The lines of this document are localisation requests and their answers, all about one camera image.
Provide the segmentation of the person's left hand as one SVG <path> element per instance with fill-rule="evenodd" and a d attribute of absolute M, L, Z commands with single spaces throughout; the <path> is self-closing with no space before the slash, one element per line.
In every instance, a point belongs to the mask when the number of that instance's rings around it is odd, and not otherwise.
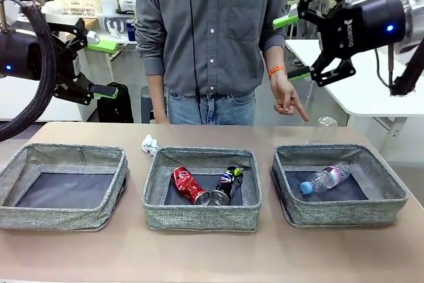
<path fill-rule="evenodd" d="M 300 98 L 288 80 L 286 72 L 278 70 L 270 77 L 271 91 L 276 99 L 274 110 L 282 115 L 294 115 L 298 113 L 301 118 L 308 122 L 309 115 L 307 114 Z"/>

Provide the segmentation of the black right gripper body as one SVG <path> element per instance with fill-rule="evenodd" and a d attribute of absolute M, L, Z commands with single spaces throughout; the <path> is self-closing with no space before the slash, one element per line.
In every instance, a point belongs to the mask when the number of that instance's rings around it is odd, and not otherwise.
<path fill-rule="evenodd" d="M 351 56 L 394 44 L 406 34 L 401 0 L 358 0 L 330 11 L 321 32 L 321 53 L 328 58 Z"/>

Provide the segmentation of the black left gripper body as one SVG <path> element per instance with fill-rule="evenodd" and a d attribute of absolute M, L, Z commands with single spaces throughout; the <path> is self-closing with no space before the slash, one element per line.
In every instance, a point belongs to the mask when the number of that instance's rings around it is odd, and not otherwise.
<path fill-rule="evenodd" d="M 57 36 L 54 39 L 59 80 L 76 79 L 77 54 Z M 15 78 L 38 81 L 41 77 L 42 54 L 36 36 L 17 30 L 1 33 L 1 74 Z"/>

